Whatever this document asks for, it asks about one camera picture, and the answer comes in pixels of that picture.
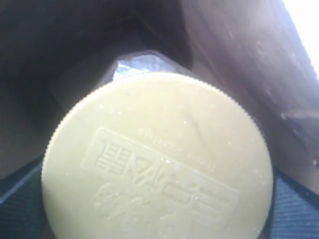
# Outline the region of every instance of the bright light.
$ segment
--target bright light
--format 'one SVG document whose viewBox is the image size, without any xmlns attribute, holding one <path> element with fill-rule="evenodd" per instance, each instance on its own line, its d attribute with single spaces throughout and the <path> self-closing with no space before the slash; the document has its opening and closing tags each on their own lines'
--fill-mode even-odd
<svg viewBox="0 0 319 239">
<path fill-rule="evenodd" d="M 312 65 L 319 74 L 319 0 L 284 0 Z"/>
</svg>

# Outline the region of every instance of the embossed logo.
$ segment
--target embossed logo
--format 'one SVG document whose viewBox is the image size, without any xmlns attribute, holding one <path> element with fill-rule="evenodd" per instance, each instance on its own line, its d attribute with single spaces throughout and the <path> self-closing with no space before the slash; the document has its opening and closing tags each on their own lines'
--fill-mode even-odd
<svg viewBox="0 0 319 239">
<path fill-rule="evenodd" d="M 227 185 L 104 128 L 95 134 L 81 166 L 107 180 L 93 202 L 108 218 L 123 214 L 134 220 L 128 213 L 138 203 L 137 208 L 151 205 L 158 218 L 167 211 L 220 230 L 239 200 L 239 193 Z"/>
</svg>

